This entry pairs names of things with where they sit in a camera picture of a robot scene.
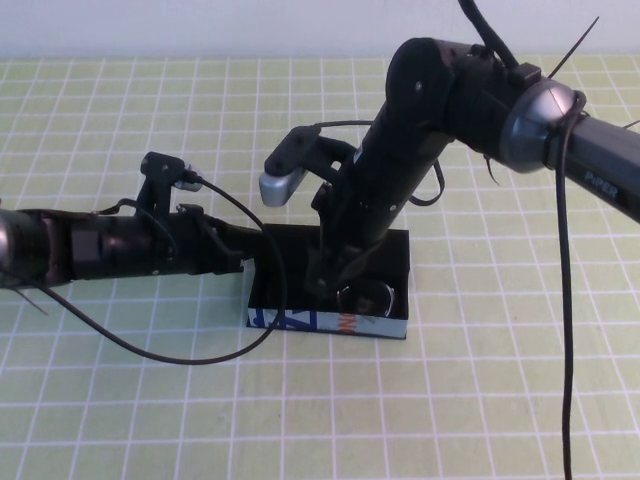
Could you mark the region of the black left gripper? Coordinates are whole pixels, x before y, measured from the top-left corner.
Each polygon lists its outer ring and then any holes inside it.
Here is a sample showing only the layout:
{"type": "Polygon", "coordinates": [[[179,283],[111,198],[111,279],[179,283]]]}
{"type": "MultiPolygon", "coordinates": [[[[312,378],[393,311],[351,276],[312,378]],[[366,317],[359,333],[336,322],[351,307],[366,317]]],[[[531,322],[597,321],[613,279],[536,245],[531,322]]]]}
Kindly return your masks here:
{"type": "Polygon", "coordinates": [[[262,229],[227,224],[224,253],[202,207],[181,204],[164,217],[140,206],[131,216],[108,216],[104,223],[104,267],[115,277],[244,272],[241,251],[265,251],[262,229]]]}

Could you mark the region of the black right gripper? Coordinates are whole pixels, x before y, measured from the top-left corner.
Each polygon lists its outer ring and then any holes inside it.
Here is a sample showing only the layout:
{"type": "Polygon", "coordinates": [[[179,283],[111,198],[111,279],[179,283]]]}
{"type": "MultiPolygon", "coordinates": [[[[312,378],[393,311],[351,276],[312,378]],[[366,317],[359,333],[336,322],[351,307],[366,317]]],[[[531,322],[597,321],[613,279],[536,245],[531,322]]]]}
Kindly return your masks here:
{"type": "Polygon", "coordinates": [[[319,248],[307,249],[305,289],[314,296],[330,296],[332,270],[337,271],[338,286],[359,277],[403,207],[436,202],[435,197],[415,194],[435,168],[434,143],[402,153],[361,144],[340,169],[342,188],[319,205],[321,241],[319,248]]]}

